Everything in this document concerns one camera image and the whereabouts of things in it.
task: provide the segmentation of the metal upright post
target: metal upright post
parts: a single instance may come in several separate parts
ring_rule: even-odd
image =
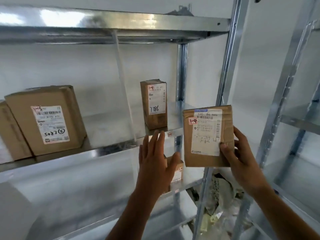
[[[226,44],[226,52],[224,55],[216,106],[226,105],[228,103],[248,4],[249,0],[234,0],[232,18],[230,22],[230,32]],[[203,185],[199,197],[197,216],[195,219],[193,240],[196,240],[200,234],[200,228],[205,210],[205,203],[207,201],[209,193],[209,186],[211,184],[212,173],[213,168],[205,168],[203,174]]]
[[[261,137],[256,160],[263,168],[269,154],[274,136],[280,122],[282,109],[284,108],[287,95],[289,93],[292,81],[298,69],[302,51],[310,37],[313,29],[313,23],[310,22],[317,0],[305,0],[300,11],[296,27],[294,29],[290,46],[284,61],[278,86],[274,94],[271,108],[268,114],[265,128]],[[242,232],[242,222],[248,214],[252,199],[247,196],[242,201],[238,218],[235,222],[232,240],[238,240]]]

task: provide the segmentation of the metal shelving unit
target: metal shelving unit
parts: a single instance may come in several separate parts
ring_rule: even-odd
[[[300,157],[300,153],[304,147],[307,133],[320,135],[318,109],[320,80],[318,80],[317,86],[310,87],[313,95],[312,93],[304,94],[306,98],[311,98],[308,104],[290,109],[286,109],[285,106],[289,95],[294,93],[291,90],[293,84],[297,83],[295,76],[308,40],[312,34],[320,30],[320,19],[318,19],[319,17],[315,19],[317,16],[315,10],[319,4],[319,0],[304,0],[303,2],[256,156],[256,160],[274,190],[318,234],[320,234],[320,194],[318,193],[320,185],[317,178],[320,167]],[[303,83],[308,83],[308,77],[303,77]],[[285,158],[277,158],[277,161],[266,164],[268,155],[273,148],[272,143],[275,141],[277,130],[281,125],[291,126],[294,131],[297,131],[296,137]],[[262,235],[271,240],[277,240],[275,232],[261,209],[250,197],[246,197],[242,202],[232,240],[241,239],[242,223],[246,217],[253,222]]]
[[[234,0],[231,19],[193,16],[190,5],[179,7],[187,8],[189,15],[0,5],[0,44],[114,44],[124,92],[119,44],[177,44],[176,102],[168,103],[165,154],[181,151],[183,158],[182,110],[191,108],[184,102],[188,43],[228,34],[216,105],[227,104],[248,3]],[[142,108],[128,103],[128,111],[130,116],[115,111],[117,116],[83,118],[89,138],[95,136],[99,121],[124,127],[126,136],[102,138],[100,146],[84,143],[81,150],[0,165],[0,183],[9,182],[18,189],[19,200],[31,203],[38,214],[26,239],[102,240],[107,236],[134,190],[138,145],[145,135],[153,134],[144,124]],[[157,201],[143,239],[197,239],[212,172],[211,168],[184,168],[183,181],[171,184]],[[186,189],[200,184],[197,207]],[[193,232],[186,225],[192,220]]]

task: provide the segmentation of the cardboard box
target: cardboard box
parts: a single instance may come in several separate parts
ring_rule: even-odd
[[[167,84],[159,79],[140,82],[143,116],[150,130],[167,127]]]
[[[172,158],[171,156],[167,157],[168,164],[170,163],[171,158]],[[180,162],[178,163],[178,165],[176,167],[176,170],[174,172],[174,176],[173,176],[171,183],[175,183],[180,180],[183,180],[183,161],[182,160],[180,160]]]
[[[219,143],[234,148],[231,105],[183,111],[186,167],[229,167]]]
[[[0,100],[0,164],[31,157],[32,153],[6,101]]]
[[[34,155],[81,147],[86,130],[72,86],[31,88],[5,99]]]

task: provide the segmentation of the handwritten label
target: handwritten label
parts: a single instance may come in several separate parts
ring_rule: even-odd
[[[219,156],[222,109],[195,109],[194,117],[197,124],[193,125],[191,153]]]
[[[31,106],[44,144],[70,141],[61,106]]]
[[[149,115],[166,112],[167,84],[157,83],[148,85]]]

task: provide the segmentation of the hand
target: hand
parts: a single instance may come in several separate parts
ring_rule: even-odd
[[[270,190],[271,187],[252,154],[246,136],[236,127],[233,127],[233,132],[239,139],[234,140],[234,145],[238,149],[233,152],[233,148],[224,143],[220,144],[220,149],[229,161],[235,179],[254,198],[263,190]]]
[[[154,203],[164,193],[174,177],[175,169],[180,161],[180,154],[174,153],[170,164],[164,157],[165,133],[156,130],[150,142],[145,136],[143,145],[139,148],[138,180],[135,191],[142,197],[150,197]]]

